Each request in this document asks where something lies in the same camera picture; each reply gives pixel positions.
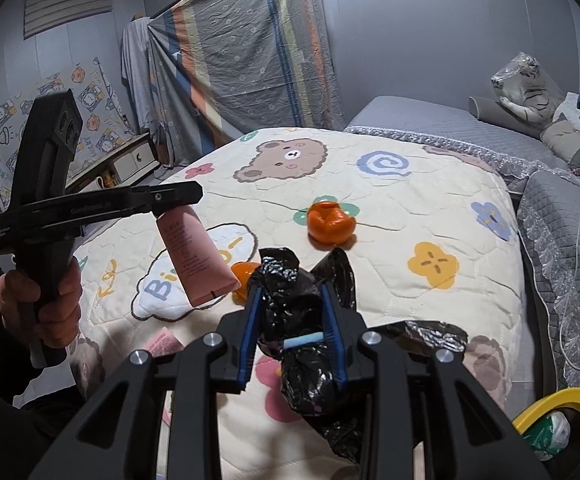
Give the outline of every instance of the person's arm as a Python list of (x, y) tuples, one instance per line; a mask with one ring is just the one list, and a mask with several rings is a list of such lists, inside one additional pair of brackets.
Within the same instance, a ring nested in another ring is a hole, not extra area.
[[(64, 348), (77, 335), (81, 309), (81, 273), (72, 259), (58, 287), (59, 298), (39, 310), (36, 334), (51, 348)], [(38, 300), (38, 285), (16, 270), (0, 278), (0, 397), (12, 402), (41, 370), (30, 364), (30, 332), (19, 318), (19, 302)]]

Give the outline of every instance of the human hand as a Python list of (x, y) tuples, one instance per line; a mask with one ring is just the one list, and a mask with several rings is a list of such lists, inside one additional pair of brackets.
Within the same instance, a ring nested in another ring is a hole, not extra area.
[(19, 302), (34, 303), (41, 295), (39, 286), (18, 270), (11, 270), (0, 277), (0, 311), (3, 326), (24, 346), (29, 346), (31, 330), (50, 348), (64, 348), (77, 335), (81, 317), (79, 299), (81, 269), (73, 257), (65, 275), (59, 282), (59, 297), (41, 307), (39, 322), (28, 327), (19, 313)]

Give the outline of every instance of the silver bolt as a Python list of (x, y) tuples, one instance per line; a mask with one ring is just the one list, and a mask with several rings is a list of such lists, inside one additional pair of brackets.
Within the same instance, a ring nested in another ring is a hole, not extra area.
[(148, 352), (145, 350), (135, 350), (130, 354), (130, 362), (133, 365), (142, 365), (148, 360), (149, 357), (150, 354), (148, 354)]
[(451, 363), (454, 361), (454, 354), (447, 348), (440, 348), (435, 352), (436, 360), (440, 363)]
[(211, 332), (204, 336), (204, 344), (206, 346), (219, 346), (224, 338), (217, 332)]
[(363, 339), (367, 345), (378, 345), (381, 342), (381, 334), (374, 332), (373, 330), (368, 330), (368, 332), (364, 332), (361, 339)]

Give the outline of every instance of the pink tube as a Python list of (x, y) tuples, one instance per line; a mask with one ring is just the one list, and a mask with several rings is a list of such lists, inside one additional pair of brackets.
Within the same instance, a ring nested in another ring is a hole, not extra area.
[(157, 227), (190, 305), (199, 306), (241, 286), (190, 206), (165, 212), (157, 218)]

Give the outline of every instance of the yellow plastic handle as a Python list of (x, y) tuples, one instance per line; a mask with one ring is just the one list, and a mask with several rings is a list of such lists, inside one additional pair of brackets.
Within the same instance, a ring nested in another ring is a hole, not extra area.
[(538, 400), (526, 408), (512, 424), (520, 434), (524, 434), (542, 416), (560, 408), (572, 408), (580, 413), (580, 388), (566, 388)]

